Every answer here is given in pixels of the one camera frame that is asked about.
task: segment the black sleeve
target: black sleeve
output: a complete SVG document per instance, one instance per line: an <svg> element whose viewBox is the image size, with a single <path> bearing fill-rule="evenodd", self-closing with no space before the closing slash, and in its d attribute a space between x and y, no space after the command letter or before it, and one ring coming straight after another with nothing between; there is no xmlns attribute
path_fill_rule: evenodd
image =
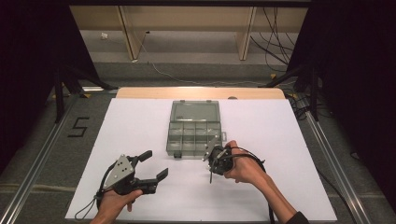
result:
<svg viewBox="0 0 396 224"><path fill-rule="evenodd" d="M292 217L286 224L309 224L308 219L303 215L303 213L298 212Z"/></svg>

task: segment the human hand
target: human hand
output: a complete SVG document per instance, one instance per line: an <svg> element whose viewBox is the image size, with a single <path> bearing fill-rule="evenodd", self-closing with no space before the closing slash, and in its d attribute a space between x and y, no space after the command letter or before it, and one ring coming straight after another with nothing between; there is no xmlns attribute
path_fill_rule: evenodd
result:
<svg viewBox="0 0 396 224"><path fill-rule="evenodd" d="M99 211L91 224L97 223L112 223L125 205L127 205L128 212L132 211L132 202L143 194L141 189L132 191L126 195L119 195L114 190L108 191L103 196Z"/></svg>
<svg viewBox="0 0 396 224"><path fill-rule="evenodd" d="M232 149L232 154L248 154L245 150L239 149L237 143L233 140L226 144L226 147ZM234 157L233 169L224 173L226 178L235 179L235 183L250 183L256 186L259 179L265 176L265 172L256 161L249 157Z"/></svg>

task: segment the white table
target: white table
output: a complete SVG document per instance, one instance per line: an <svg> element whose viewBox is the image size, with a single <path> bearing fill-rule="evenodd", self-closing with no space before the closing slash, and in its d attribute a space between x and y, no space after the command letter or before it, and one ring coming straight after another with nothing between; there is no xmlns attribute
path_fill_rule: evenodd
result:
<svg viewBox="0 0 396 224"><path fill-rule="evenodd" d="M169 176L157 192L143 195L132 213L124 209L118 220L136 221L266 221L267 201L249 184L235 184L214 175L209 184L207 163L176 161L165 151L172 99L113 99L92 154L66 214L92 199L107 167L120 154L153 157L138 163L136 177L153 178L164 168ZM310 221L335 221L298 123L287 100L219 100L221 128L228 140L266 160L267 173L290 203ZM96 206L86 216L93 218Z"/></svg>

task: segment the floor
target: floor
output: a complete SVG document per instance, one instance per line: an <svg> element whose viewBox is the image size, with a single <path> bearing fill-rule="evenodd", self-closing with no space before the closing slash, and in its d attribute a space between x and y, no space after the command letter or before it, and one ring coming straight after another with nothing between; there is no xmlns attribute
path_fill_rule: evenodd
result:
<svg viewBox="0 0 396 224"><path fill-rule="evenodd" d="M233 33L149 32L144 40L144 48L136 61L129 59L121 32L82 31L81 33L101 79L117 86L186 86L216 81L216 84L213 84L215 86L257 87L271 81L272 76L281 76L286 68L280 60L265 54L252 41L247 59L240 61ZM271 34L252 35L253 39L265 49L264 38L269 39L270 36ZM293 48L292 42L295 42L297 36L298 34L289 34L289 37L286 34L279 34L282 46L288 49ZM285 49L288 53L286 56L281 53L279 47L268 47L268 50L283 61L287 61L292 53L288 49ZM292 79L288 80L279 88L293 95L295 92L291 89L292 82ZM84 81L81 83L83 86L91 85ZM58 127L59 134L55 134L55 141L49 146L48 159L39 171L40 175L35 180L28 197L22 202L15 223L72 222L65 220L64 215L90 156L107 106L113 97L115 92L99 91L75 96L68 95L67 90L64 90L67 116L62 127ZM298 102L298 106L303 106L304 102L306 103L305 100ZM51 130L54 128L55 111L55 101L51 94L30 138L0 176L0 211L6 211L20 183L35 164L35 158L48 144L48 137L53 134ZM322 97L318 98L318 114L320 127L332 151L356 191L364 213L371 220L366 223L396 223L395 213L368 170L359 158L350 155L353 152L352 146ZM332 166L312 131L312 124L308 121L309 118L305 119L305 116L306 114L303 113L298 118L298 122L314 163L329 182L340 189ZM70 137L79 132L73 129L78 118L81 126L88 127L87 132L83 137ZM337 223L353 223L342 198L324 177L322 183L337 215Z"/></svg>

